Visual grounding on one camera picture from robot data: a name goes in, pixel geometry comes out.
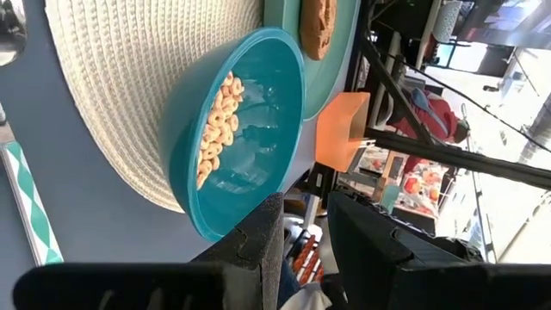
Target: person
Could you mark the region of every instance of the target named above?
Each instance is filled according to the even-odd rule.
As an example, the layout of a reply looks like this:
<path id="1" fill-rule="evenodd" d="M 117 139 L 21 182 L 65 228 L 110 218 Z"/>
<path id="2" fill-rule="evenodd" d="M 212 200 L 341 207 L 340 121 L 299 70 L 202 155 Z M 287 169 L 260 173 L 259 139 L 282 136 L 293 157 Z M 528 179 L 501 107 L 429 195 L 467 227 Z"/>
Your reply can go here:
<path id="1" fill-rule="evenodd" d="M 461 143 L 469 133 L 468 124 L 460 120 L 451 110 L 449 103 L 442 97 L 428 91 L 414 88 L 411 90 L 402 89 L 402 93 L 410 103 L 413 111 L 421 123 L 442 142 Z M 388 109 L 388 94 L 383 98 L 381 111 Z M 406 119 L 406 112 L 398 104 L 393 105 L 393 112 L 387 121 L 388 126 L 395 127 L 405 136 L 416 139 L 417 135 Z M 404 167 L 404 174 L 407 174 L 417 166 L 421 158 L 410 156 Z"/>

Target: teal plate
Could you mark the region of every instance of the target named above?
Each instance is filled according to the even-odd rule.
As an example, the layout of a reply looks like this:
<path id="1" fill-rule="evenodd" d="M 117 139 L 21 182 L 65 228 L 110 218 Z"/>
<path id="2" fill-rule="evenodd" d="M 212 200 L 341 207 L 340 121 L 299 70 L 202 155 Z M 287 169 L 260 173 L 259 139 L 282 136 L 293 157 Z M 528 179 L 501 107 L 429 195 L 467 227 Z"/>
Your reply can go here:
<path id="1" fill-rule="evenodd" d="M 264 26 L 278 27 L 290 33 L 300 45 L 301 0 L 265 0 Z M 302 53 L 306 78 L 304 120 L 315 117 L 329 102 L 338 73 L 344 61 L 347 46 L 354 38 L 355 13 L 360 1 L 337 0 L 337 20 L 329 51 L 320 61 L 311 60 Z"/>

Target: teal bowl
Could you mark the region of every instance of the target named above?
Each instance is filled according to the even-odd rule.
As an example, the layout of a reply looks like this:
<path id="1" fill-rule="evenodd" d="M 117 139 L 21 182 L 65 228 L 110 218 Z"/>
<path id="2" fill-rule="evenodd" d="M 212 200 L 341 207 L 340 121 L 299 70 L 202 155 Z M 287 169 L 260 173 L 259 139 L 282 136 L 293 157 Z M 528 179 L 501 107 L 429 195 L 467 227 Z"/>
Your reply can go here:
<path id="1" fill-rule="evenodd" d="M 243 81 L 238 131 L 220 168 L 197 189 L 201 135 L 228 72 Z M 176 200 L 199 234 L 217 241 L 281 190 L 302 128 L 304 65 L 293 38 L 260 28 L 206 53 L 184 71 L 164 109 L 159 155 Z"/>

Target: table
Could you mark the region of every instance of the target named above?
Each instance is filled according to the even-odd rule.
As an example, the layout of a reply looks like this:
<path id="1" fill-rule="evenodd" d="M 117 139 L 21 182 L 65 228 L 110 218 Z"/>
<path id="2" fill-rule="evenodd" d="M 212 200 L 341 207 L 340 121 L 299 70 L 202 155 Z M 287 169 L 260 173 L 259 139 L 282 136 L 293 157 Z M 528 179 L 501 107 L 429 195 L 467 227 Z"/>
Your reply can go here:
<path id="1" fill-rule="evenodd" d="M 184 263 L 207 249 L 210 243 L 195 232 L 187 215 L 154 206 L 111 168 L 73 105 L 44 0 L 25 4 L 28 45 L 19 59 L 0 68 L 0 100 L 65 261 Z M 350 50 L 351 44 L 334 94 L 344 88 Z M 313 165 L 315 128 L 315 119 L 303 126 L 286 188 Z M 0 245 L 0 308 L 10 309 L 12 287 L 34 261 L 3 166 Z"/>

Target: woven placemat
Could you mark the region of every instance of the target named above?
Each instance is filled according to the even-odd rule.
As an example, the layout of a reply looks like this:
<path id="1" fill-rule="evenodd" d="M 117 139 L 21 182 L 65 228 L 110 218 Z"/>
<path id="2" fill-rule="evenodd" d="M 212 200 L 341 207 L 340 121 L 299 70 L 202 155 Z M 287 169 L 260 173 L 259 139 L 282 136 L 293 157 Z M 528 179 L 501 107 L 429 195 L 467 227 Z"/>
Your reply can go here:
<path id="1" fill-rule="evenodd" d="M 151 202 L 183 212 L 157 151 L 170 89 L 203 53 L 260 27 L 262 4 L 46 0 L 61 68 L 84 123 L 119 175 Z"/>

